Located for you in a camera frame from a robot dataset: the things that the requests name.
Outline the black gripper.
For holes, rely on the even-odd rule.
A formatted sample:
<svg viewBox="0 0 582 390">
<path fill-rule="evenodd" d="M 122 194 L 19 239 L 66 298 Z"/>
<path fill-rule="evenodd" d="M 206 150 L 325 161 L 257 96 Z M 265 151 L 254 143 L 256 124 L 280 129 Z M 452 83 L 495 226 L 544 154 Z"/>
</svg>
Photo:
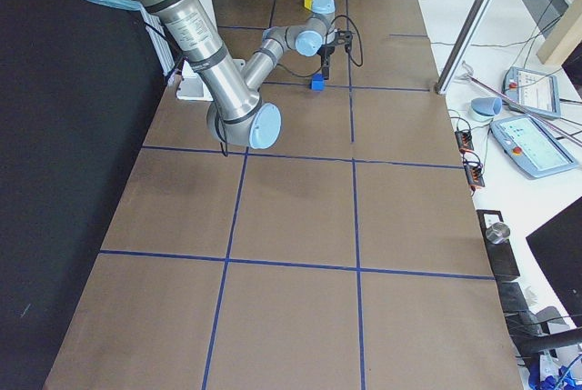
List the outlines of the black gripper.
<svg viewBox="0 0 582 390">
<path fill-rule="evenodd" d="M 322 45 L 317 54 L 320 56 L 320 66 L 318 67 L 318 73 L 323 74 L 324 79 L 329 79 L 330 76 L 330 58 L 334 53 L 333 45 Z"/>
</svg>

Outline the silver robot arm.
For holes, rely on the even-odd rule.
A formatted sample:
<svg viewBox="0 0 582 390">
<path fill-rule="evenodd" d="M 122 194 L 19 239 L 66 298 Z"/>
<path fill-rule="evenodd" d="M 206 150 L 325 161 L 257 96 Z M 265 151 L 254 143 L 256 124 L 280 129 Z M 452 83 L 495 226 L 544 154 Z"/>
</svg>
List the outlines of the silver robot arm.
<svg viewBox="0 0 582 390">
<path fill-rule="evenodd" d="M 259 88 L 285 52 L 315 55 L 336 35 L 335 0 L 313 0 L 301 25 L 272 27 L 244 67 L 238 67 L 200 0 L 86 0 L 118 9 L 144 8 L 174 37 L 213 98 L 206 116 L 212 136 L 224 145 L 272 146 L 281 130 L 279 109 L 262 100 Z"/>
</svg>

